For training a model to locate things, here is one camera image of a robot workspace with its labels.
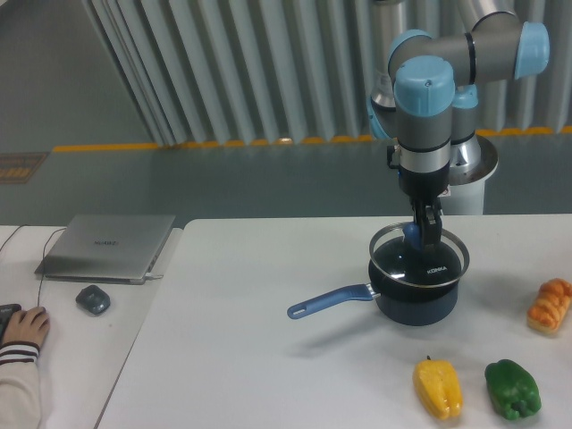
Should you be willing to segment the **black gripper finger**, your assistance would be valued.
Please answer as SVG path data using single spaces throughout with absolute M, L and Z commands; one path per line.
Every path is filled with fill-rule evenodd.
M 440 201 L 425 206 L 423 214 L 423 245 L 435 246 L 442 237 L 442 207 Z
M 412 226 L 412 243 L 416 248 L 423 248 L 423 219 L 425 214 L 425 206 L 422 200 L 412 198 L 411 205 L 413 210 L 414 225 Z

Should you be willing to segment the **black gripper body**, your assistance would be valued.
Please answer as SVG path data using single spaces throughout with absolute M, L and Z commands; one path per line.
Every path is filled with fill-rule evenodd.
M 398 168 L 400 189 L 409 197 L 412 206 L 432 206 L 449 185 L 450 165 L 433 172 L 412 172 Z

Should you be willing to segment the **white striped sleeve forearm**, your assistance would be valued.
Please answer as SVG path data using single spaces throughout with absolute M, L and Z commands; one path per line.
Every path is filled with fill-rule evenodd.
M 2 428 L 38 428 L 38 356 L 38 345 L 27 341 L 12 341 L 1 347 Z

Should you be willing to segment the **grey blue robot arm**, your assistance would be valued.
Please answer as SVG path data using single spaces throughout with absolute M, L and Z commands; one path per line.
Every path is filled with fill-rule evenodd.
M 476 85 L 542 73 L 550 37 L 541 22 L 521 21 L 503 1 L 459 1 L 466 31 L 434 37 L 408 29 L 391 42 L 386 79 L 392 104 L 370 99 L 375 136 L 394 138 L 387 164 L 397 170 L 413 222 L 406 236 L 419 249 L 442 238 L 441 195 L 450 185 L 456 145 L 473 140 Z

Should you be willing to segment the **person's hand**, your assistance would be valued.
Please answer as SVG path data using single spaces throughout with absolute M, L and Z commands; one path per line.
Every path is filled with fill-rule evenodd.
M 50 317 L 44 307 L 14 313 L 5 328 L 1 345 L 25 343 L 41 349 L 50 331 Z

